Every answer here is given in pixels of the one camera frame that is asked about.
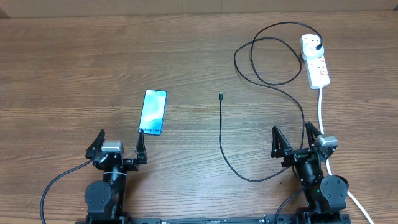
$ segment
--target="white power cable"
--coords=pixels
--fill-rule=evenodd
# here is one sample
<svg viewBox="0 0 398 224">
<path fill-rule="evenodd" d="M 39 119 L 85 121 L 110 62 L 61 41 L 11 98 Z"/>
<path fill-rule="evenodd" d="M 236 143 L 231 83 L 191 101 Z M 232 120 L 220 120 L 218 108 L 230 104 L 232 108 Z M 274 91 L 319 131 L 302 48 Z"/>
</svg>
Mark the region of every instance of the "white power cable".
<svg viewBox="0 0 398 224">
<path fill-rule="evenodd" d="M 322 87 L 319 88 L 319 99 L 318 99 L 318 122 L 319 122 L 319 129 L 321 133 L 323 134 L 323 124 L 322 124 Z M 330 169 L 330 163 L 329 159 L 326 160 L 326 170 L 328 171 L 329 175 L 332 175 L 331 169 Z M 365 209 L 362 207 L 362 205 L 359 203 L 359 201 L 354 197 L 351 192 L 348 192 L 348 196 L 354 201 L 356 206 L 362 211 L 362 213 L 365 215 L 366 219 L 370 224 L 374 224 L 371 217 L 368 215 L 368 213 L 365 211 Z"/>
</svg>

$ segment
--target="power strip switch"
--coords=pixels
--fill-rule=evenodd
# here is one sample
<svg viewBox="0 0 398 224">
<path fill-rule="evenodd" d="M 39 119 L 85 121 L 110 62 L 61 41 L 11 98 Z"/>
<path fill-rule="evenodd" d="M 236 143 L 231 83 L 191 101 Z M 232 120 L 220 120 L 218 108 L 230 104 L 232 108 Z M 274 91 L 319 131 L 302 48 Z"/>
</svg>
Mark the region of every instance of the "power strip switch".
<svg viewBox="0 0 398 224">
<path fill-rule="evenodd" d="M 300 43 L 310 88 L 316 90 L 329 85 L 330 78 L 323 55 L 325 50 L 323 46 L 320 50 L 316 49 L 320 43 L 319 36 L 305 34 L 301 36 Z"/>
</svg>

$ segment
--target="phone screen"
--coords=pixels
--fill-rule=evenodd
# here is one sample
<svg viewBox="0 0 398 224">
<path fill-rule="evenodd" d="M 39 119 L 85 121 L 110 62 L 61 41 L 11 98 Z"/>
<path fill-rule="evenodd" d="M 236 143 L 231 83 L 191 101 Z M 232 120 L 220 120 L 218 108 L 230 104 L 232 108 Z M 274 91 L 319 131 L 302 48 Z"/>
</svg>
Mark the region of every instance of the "phone screen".
<svg viewBox="0 0 398 224">
<path fill-rule="evenodd" d="M 144 134 L 162 134 L 166 99 L 166 91 L 147 90 L 145 92 L 139 131 L 143 130 Z"/>
</svg>

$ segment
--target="electrical socket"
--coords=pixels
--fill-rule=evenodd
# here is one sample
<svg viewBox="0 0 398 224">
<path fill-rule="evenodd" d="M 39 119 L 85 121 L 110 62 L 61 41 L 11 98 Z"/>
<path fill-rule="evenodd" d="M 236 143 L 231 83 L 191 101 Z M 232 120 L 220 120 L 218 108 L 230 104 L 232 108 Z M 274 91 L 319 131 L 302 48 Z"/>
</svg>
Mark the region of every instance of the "electrical socket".
<svg viewBox="0 0 398 224">
<path fill-rule="evenodd" d="M 323 46 L 321 46 L 321 49 L 317 50 L 317 46 L 320 42 L 319 36 L 314 34 L 305 34 L 301 36 L 301 54 L 304 60 L 316 59 L 325 53 Z"/>
<path fill-rule="evenodd" d="M 308 82 L 311 89 L 319 89 L 330 84 L 328 69 L 326 67 L 325 57 L 322 55 L 316 59 L 305 60 Z"/>
</svg>

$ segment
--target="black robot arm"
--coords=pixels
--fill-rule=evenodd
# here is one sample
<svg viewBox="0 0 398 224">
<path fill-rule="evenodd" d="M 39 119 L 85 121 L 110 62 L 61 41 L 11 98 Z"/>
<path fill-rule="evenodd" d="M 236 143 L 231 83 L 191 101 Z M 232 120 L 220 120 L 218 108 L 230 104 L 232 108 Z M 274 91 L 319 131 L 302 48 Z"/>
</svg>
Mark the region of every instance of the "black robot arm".
<svg viewBox="0 0 398 224">
<path fill-rule="evenodd" d="M 131 219 L 123 212 L 124 193 L 128 171 L 138 171 L 139 164 L 147 164 L 144 133 L 139 133 L 135 159 L 123 159 L 121 141 L 105 140 L 101 130 L 98 137 L 86 150 L 86 158 L 103 170 L 103 180 L 91 183 L 85 192 L 87 203 L 86 224 L 127 224 Z"/>
<path fill-rule="evenodd" d="M 322 134 L 310 122 L 305 124 L 309 148 L 293 150 L 277 126 L 272 128 L 271 157 L 283 158 L 282 167 L 293 166 L 297 171 L 308 207 L 298 208 L 296 223 L 349 223 L 341 214 L 346 208 L 348 182 L 331 175 L 324 177 L 321 162 L 325 162 L 336 150 L 337 139 Z"/>
</svg>

